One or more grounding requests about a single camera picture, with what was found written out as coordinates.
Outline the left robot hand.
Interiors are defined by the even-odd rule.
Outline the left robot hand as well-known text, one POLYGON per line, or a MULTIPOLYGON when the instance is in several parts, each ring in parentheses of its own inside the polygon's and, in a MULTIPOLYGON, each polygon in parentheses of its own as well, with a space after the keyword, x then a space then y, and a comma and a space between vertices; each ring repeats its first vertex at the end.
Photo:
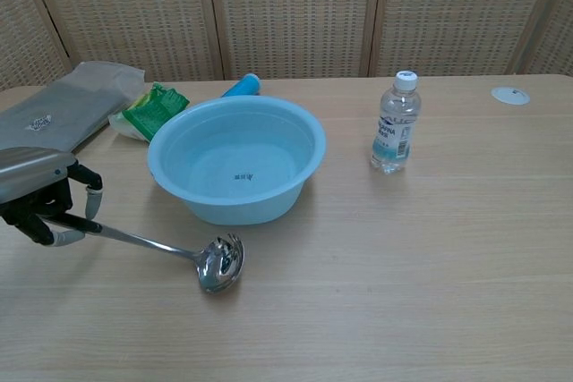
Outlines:
POLYGON ((32 147, 1 151, 1 218, 35 243, 59 247, 87 233, 101 233, 103 227, 93 218, 102 195, 101 176, 71 152, 32 147), (71 180, 86 186, 84 217, 69 213, 71 180))

